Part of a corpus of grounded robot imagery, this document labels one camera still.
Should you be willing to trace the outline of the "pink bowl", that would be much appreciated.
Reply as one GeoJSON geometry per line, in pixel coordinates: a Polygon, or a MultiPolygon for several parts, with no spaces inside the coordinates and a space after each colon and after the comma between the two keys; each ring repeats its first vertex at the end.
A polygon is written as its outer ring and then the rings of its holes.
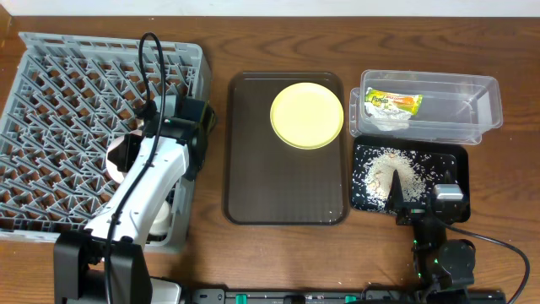
{"type": "MultiPolygon", "coordinates": [[[[130,133],[143,136],[143,132],[141,130],[131,131],[130,133]]],[[[127,174],[125,172],[118,171],[116,168],[116,165],[114,164],[114,148],[120,143],[120,137],[115,138],[111,142],[111,144],[107,148],[106,155],[105,155],[105,167],[106,167],[107,174],[110,176],[110,178],[114,182],[118,184],[122,183],[122,181],[124,180],[127,174]]]]}

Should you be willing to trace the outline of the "rice food scraps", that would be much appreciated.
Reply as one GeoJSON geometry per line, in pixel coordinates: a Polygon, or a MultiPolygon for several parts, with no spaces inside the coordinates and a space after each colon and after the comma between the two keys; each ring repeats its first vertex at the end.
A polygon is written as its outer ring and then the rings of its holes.
{"type": "Polygon", "coordinates": [[[351,205],[355,209],[384,213],[393,174],[399,175],[403,199],[423,202],[445,172],[456,173],[452,155],[358,145],[354,148],[351,205]]]}

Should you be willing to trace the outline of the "light blue bowl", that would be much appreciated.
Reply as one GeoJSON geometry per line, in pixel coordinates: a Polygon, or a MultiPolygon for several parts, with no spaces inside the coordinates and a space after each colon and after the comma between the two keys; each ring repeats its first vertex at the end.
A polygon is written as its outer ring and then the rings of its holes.
{"type": "Polygon", "coordinates": [[[149,234],[152,236],[166,236],[168,234],[172,221],[171,206],[163,202],[153,224],[150,227],[149,234]]]}

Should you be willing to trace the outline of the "green snack wrapper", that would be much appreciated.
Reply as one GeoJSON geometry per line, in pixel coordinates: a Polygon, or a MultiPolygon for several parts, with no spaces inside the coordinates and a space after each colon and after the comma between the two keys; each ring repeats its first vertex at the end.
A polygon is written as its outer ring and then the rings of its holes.
{"type": "Polygon", "coordinates": [[[405,95],[376,90],[369,87],[366,90],[365,101],[378,110],[402,111],[416,115],[423,101],[423,95],[405,95]]]}

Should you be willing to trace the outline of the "clear plastic film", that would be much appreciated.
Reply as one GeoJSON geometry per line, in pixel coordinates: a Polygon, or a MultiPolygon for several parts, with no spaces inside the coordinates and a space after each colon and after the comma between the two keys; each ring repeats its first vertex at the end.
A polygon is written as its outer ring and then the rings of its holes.
{"type": "Polygon", "coordinates": [[[371,103],[364,105],[370,121],[381,131],[397,131],[409,127],[412,114],[397,108],[384,109],[371,103]]]}

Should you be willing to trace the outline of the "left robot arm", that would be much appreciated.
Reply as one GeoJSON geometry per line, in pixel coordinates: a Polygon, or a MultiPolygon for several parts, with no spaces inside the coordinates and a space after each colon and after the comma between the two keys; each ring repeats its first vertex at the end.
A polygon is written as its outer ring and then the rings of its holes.
{"type": "Polygon", "coordinates": [[[56,303],[184,303],[181,285],[149,274],[143,249],[169,193],[202,169],[215,112],[203,100],[169,95],[140,114],[143,126],[111,145],[125,177],[83,231],[54,245],[56,303]]]}

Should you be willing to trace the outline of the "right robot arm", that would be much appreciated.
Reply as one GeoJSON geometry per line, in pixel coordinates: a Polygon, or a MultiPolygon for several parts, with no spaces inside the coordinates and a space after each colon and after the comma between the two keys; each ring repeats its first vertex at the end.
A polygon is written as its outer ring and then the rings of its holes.
{"type": "Polygon", "coordinates": [[[413,266],[420,287],[418,303],[469,303],[468,286],[474,283],[476,247],[465,239],[448,239],[446,231],[462,219],[469,201],[459,184],[445,173],[423,203],[408,202],[397,171],[392,173],[386,209],[396,214],[397,225],[413,227],[413,266]]]}

